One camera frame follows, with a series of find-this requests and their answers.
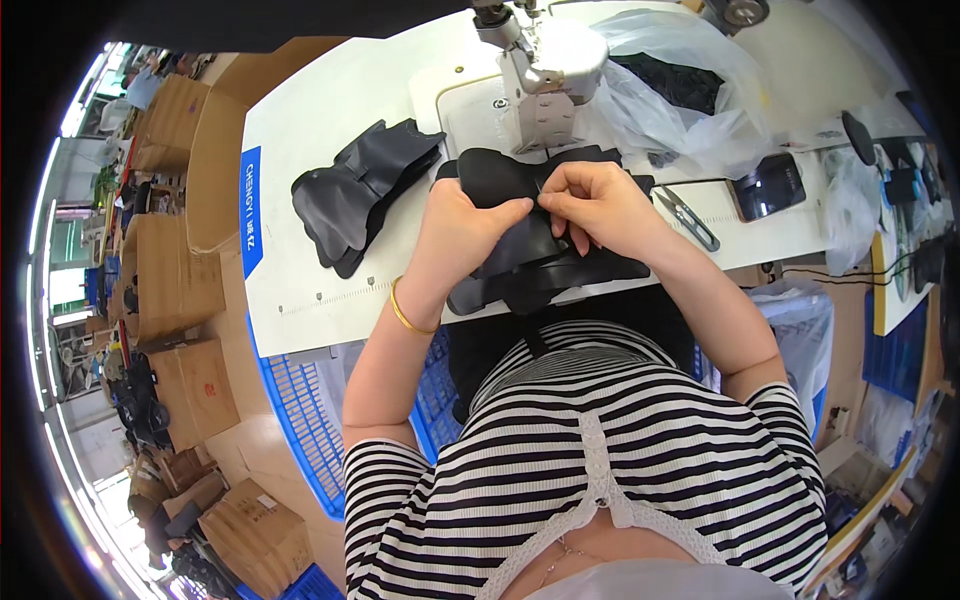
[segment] striped shirt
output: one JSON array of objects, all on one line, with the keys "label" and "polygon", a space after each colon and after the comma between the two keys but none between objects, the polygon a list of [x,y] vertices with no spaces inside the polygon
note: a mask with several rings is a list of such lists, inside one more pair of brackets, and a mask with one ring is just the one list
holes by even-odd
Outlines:
[{"label": "striped shirt", "polygon": [[793,391],[745,404],[620,325],[574,321],[518,343],[431,467],[385,439],[345,458],[348,598],[499,598],[607,507],[697,562],[799,592],[827,545],[824,485]]}]

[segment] black cord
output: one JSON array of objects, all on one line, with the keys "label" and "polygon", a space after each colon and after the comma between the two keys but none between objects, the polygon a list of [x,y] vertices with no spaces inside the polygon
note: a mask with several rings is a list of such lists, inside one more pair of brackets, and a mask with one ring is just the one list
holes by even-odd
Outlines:
[{"label": "black cord", "polygon": [[904,258],[909,258],[910,256],[912,256],[912,255],[915,254],[915,253],[917,253],[916,250],[901,255],[899,258],[897,258],[897,260],[895,260],[895,261],[893,261],[892,263],[890,263],[890,266],[889,266],[889,267],[887,267],[887,268],[884,269],[883,271],[878,271],[878,272],[869,271],[869,272],[864,272],[864,273],[844,273],[843,275],[828,275],[828,274],[826,274],[826,273],[820,273],[819,271],[814,271],[813,269],[784,269],[784,270],[782,271],[782,273],[787,273],[787,272],[790,272],[790,271],[793,271],[794,273],[812,273],[812,274],[814,274],[814,275],[819,275],[819,276],[824,276],[824,277],[834,277],[834,278],[838,278],[838,279],[842,279],[842,278],[844,278],[844,277],[858,277],[858,276],[882,276],[882,275],[887,275],[888,273],[890,273],[890,271],[893,270],[895,267],[897,267],[897,264],[898,264],[900,261],[902,261]]},{"label": "black cord", "polygon": [[691,181],[673,181],[670,183],[655,183],[653,187],[650,188],[650,191],[653,191],[655,188],[662,187],[666,189],[667,185],[686,185],[688,183],[713,183],[715,181],[730,181],[722,177],[713,178],[712,180],[691,180]]},{"label": "black cord", "polygon": [[833,285],[858,285],[862,283],[864,285],[875,285],[877,287],[883,287],[885,285],[890,285],[895,281],[894,277],[898,276],[901,273],[909,271],[910,269],[911,269],[910,267],[904,267],[903,269],[900,269],[896,273],[892,274],[890,278],[884,281],[883,283],[875,283],[873,281],[833,281],[830,279],[811,279],[810,281],[816,281],[817,283],[832,283]]}]

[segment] woman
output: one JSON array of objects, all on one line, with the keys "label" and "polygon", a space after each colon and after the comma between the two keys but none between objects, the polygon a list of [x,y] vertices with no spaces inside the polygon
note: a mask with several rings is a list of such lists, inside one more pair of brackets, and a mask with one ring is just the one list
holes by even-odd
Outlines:
[{"label": "woman", "polygon": [[429,334],[451,288],[533,207],[477,209],[438,181],[347,388],[348,597],[800,591],[827,543],[824,489],[763,317],[618,166],[564,163],[538,202],[581,254],[592,242],[653,270],[724,394],[625,326],[552,324],[486,375],[430,467],[407,421]]}]

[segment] bracelet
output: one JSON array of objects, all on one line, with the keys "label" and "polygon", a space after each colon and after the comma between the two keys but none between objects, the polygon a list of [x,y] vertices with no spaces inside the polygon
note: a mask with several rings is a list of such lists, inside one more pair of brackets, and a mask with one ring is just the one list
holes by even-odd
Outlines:
[{"label": "bracelet", "polygon": [[430,329],[429,331],[424,331],[422,329],[417,329],[416,327],[412,326],[410,322],[407,321],[407,318],[403,316],[403,312],[400,310],[399,304],[396,303],[396,283],[400,281],[402,278],[403,278],[403,275],[394,279],[394,282],[390,284],[390,304],[394,306],[394,312],[396,313],[396,317],[400,319],[400,322],[403,323],[403,325],[407,329],[410,329],[411,331],[419,333],[420,335],[433,335],[434,333],[436,333],[437,329],[440,328],[439,323],[437,323],[437,326],[434,327],[433,329]]}]

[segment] smartphone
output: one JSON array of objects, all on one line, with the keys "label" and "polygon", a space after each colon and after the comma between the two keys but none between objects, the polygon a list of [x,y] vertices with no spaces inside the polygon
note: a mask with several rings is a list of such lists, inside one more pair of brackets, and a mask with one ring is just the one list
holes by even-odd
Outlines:
[{"label": "smartphone", "polygon": [[806,200],[800,169],[789,153],[764,158],[747,177],[728,181],[740,221],[750,223]]}]

